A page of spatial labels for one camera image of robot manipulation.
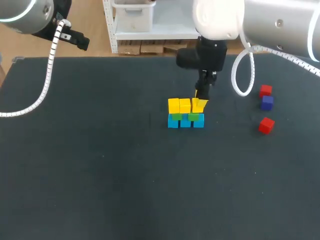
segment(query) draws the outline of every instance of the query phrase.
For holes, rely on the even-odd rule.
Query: cube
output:
[[[172,119],[172,114],[168,115],[168,128],[169,129],[177,129],[179,127],[179,121],[175,121]]]
[[[189,114],[191,112],[191,102],[189,98],[179,99],[180,113]]]
[[[270,111],[274,105],[274,97],[273,96],[263,96],[261,102],[261,110]]]
[[[180,114],[180,113],[172,114],[172,120],[173,120],[173,121],[180,121],[180,120],[182,120],[182,114]]]
[[[272,93],[272,86],[262,85],[259,96],[260,98],[262,98],[263,96],[270,96],[271,93]]]
[[[203,109],[201,107],[197,107],[199,99],[198,98],[192,98],[192,112],[193,113],[202,113]]]
[[[275,121],[271,120],[270,118],[265,117],[259,126],[259,131],[263,134],[269,134],[271,130],[274,128]]]
[[[191,121],[188,119],[189,114],[182,114],[182,120],[180,121],[181,128],[191,128]]]
[[[209,100],[199,99],[197,104],[196,104],[196,107],[199,108],[199,109],[202,109],[202,112],[203,112],[208,101]]]
[[[190,122],[195,122],[195,121],[198,121],[199,120],[199,113],[189,113],[188,114],[188,120]]]
[[[179,98],[169,98],[168,109],[169,109],[169,114],[179,114],[180,113]]]
[[[205,127],[205,115],[203,113],[199,114],[199,120],[193,122],[194,128],[204,128]]]

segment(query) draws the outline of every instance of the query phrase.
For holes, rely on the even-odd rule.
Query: yellow block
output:
[[[192,98],[192,112],[193,113],[202,113],[201,108],[197,108],[199,99],[198,98]]]
[[[196,104],[196,107],[205,109],[207,102],[208,100],[199,99],[198,103]]]
[[[203,113],[208,100],[192,98],[192,112]]]
[[[180,113],[189,114],[191,112],[191,102],[189,98],[183,98],[179,100],[180,102]]]
[[[169,109],[169,114],[179,114],[180,113],[179,98],[169,98],[168,109]]]

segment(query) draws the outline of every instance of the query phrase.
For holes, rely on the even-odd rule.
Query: block tower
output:
[[[204,128],[204,109],[208,100],[198,98],[168,99],[168,128]]]

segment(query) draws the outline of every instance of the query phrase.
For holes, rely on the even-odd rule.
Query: metal cylinder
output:
[[[42,30],[53,13],[53,0],[0,0],[0,23],[23,34]]]
[[[319,0],[245,0],[243,31],[253,44],[309,58],[308,31],[317,8]],[[312,49],[320,60],[320,18]]]

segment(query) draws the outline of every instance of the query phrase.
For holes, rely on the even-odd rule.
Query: white cable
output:
[[[239,63],[241,62],[241,60],[244,58],[245,55],[247,55],[248,53],[258,53],[258,52],[269,52],[269,53],[272,53],[274,55],[277,55],[279,57],[282,57],[284,59],[287,59],[288,61],[300,66],[301,68],[309,71],[310,73],[320,77],[320,70],[312,65],[310,65],[309,63],[299,59],[298,57],[296,56],[293,56],[291,54],[287,54],[287,53],[284,53],[284,52],[281,52],[281,51],[277,51],[277,50],[273,50],[271,48],[268,48],[268,47],[264,47],[264,46],[259,46],[259,45],[256,45],[256,46],[252,46],[248,49],[245,49],[243,50],[235,59],[234,63],[233,63],[233,67],[232,67],[232,71],[231,71],[231,83],[232,83],[232,86],[235,90],[235,92],[242,96],[242,97],[245,97],[247,96],[251,89],[252,89],[252,86],[254,84],[254,81],[255,81],[255,66],[254,64],[252,65],[251,64],[251,80],[250,80],[250,86],[248,88],[248,90],[246,92],[242,92],[240,91],[240,89],[238,88],[238,85],[237,85],[237,79],[236,79],[236,75],[237,75],[237,68],[239,66]]]
[[[237,85],[237,81],[232,79],[232,75],[231,75],[231,83],[232,83],[232,86],[233,86],[233,89],[235,90],[235,92],[237,94],[239,94],[240,96],[242,97],[245,97],[247,96],[253,86],[254,86],[254,83],[255,83],[255,59],[254,59],[254,54],[252,52],[252,49],[251,49],[251,44],[249,42],[247,42],[246,40],[246,36],[245,36],[245,33],[244,33],[244,29],[243,29],[243,17],[244,16],[240,16],[240,14],[237,14],[236,16],[236,20],[237,20],[237,27],[238,27],[238,32],[239,32],[239,36],[240,36],[240,40],[242,42],[242,45],[244,46],[245,50],[246,50],[246,53],[249,53],[249,58],[250,58],[250,65],[251,65],[251,78],[250,78],[250,83],[249,83],[249,86],[247,88],[247,90],[245,92],[242,92],[239,88],[238,88],[238,85]]]
[[[318,3],[317,7],[313,11],[313,14],[312,14],[312,17],[310,20],[310,24],[309,24],[308,38],[307,38],[307,47],[308,47],[309,57],[315,62],[319,62],[319,61],[316,59],[316,57],[314,55],[312,43],[313,43],[314,33],[315,33],[315,29],[316,29],[319,15],[320,15],[320,2]]]
[[[36,109],[43,102],[43,100],[45,99],[45,97],[48,93],[48,90],[49,90],[51,75],[52,75],[52,68],[54,66],[56,49],[57,49],[59,37],[61,35],[61,31],[62,31],[62,28],[64,27],[64,25],[71,27],[71,23],[68,20],[63,19],[59,22],[58,27],[56,28],[54,38],[52,41],[52,45],[51,45],[49,60],[48,60],[48,64],[47,64],[45,82],[44,82],[44,86],[43,86],[43,89],[42,89],[42,92],[41,92],[39,98],[31,106],[29,106],[23,110],[15,111],[15,112],[0,112],[0,118],[16,117],[16,116],[21,116],[21,115],[27,114],[27,113],[33,111],[34,109]]]

